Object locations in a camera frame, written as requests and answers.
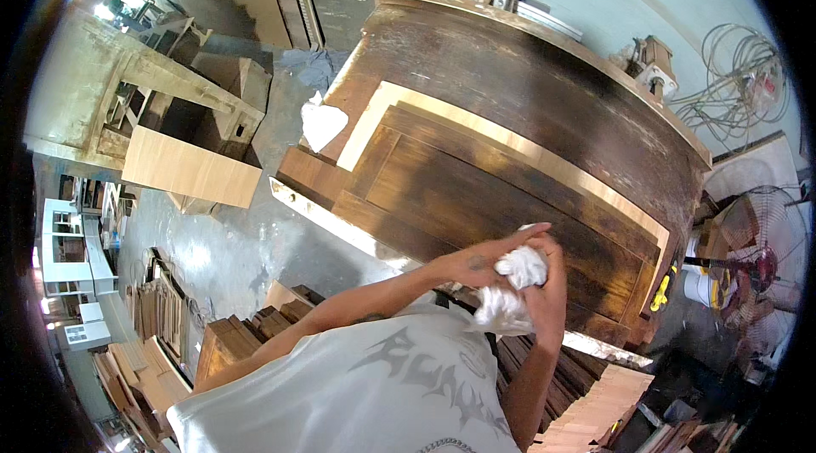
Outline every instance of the white t-shirt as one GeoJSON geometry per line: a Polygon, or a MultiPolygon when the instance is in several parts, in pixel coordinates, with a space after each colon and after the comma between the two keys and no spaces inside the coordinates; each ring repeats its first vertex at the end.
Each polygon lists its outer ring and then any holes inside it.
{"type": "Polygon", "coordinates": [[[302,338],[291,354],[170,407],[181,450],[517,453],[496,360],[460,309],[302,338]]]}

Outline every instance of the person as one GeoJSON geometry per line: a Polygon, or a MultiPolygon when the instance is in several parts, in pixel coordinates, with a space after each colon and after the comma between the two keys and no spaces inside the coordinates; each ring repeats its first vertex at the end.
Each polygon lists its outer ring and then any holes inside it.
{"type": "Polygon", "coordinates": [[[170,407],[182,451],[526,450],[566,320],[564,257],[549,227],[539,223],[323,301],[170,407]],[[423,295],[449,281],[508,284],[493,265],[522,244],[546,254],[547,281],[521,290],[535,342],[500,402],[496,358],[485,335],[469,330],[471,315],[423,295]]]}

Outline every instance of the wooden table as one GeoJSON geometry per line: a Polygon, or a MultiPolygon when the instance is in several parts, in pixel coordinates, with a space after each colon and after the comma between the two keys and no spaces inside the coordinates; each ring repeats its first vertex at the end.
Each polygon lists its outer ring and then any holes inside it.
{"type": "Polygon", "coordinates": [[[278,178],[427,262],[550,221],[568,327],[636,347],[711,155],[623,71],[470,0],[380,0],[326,95],[348,126],[278,178]]]}

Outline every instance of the white cloth rag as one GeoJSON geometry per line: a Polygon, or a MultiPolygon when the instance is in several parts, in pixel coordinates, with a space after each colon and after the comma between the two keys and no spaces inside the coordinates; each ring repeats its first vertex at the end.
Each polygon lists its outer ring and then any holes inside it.
{"type": "MultiPolygon", "coordinates": [[[[547,281],[547,256],[532,247],[520,246],[503,255],[493,269],[517,291],[526,286],[542,286],[547,281]]],[[[480,290],[482,305],[473,315],[472,331],[492,332],[497,335],[520,336],[534,332],[524,299],[517,292],[496,286],[480,290]]]]}
{"type": "Polygon", "coordinates": [[[323,150],[349,123],[349,116],[340,108],[322,105],[322,101],[320,91],[316,91],[314,97],[300,108],[303,136],[315,152],[323,150]]]}

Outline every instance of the light fixture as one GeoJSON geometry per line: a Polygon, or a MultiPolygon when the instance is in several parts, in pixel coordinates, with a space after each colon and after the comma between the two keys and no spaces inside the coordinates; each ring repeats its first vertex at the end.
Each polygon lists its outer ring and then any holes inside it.
{"type": "Polygon", "coordinates": [[[98,17],[99,19],[104,20],[113,20],[116,16],[111,12],[105,5],[100,3],[96,7],[94,7],[94,16],[98,17]]]}
{"type": "Polygon", "coordinates": [[[117,452],[118,452],[118,451],[122,451],[122,450],[124,450],[124,449],[125,449],[125,447],[126,447],[128,444],[130,444],[130,441],[131,441],[132,439],[133,439],[133,438],[130,438],[130,437],[129,437],[129,438],[127,438],[127,439],[122,439],[121,441],[119,441],[119,442],[117,443],[117,445],[116,445],[116,446],[114,446],[114,447],[113,447],[113,450],[114,450],[114,451],[117,451],[117,452]]]}

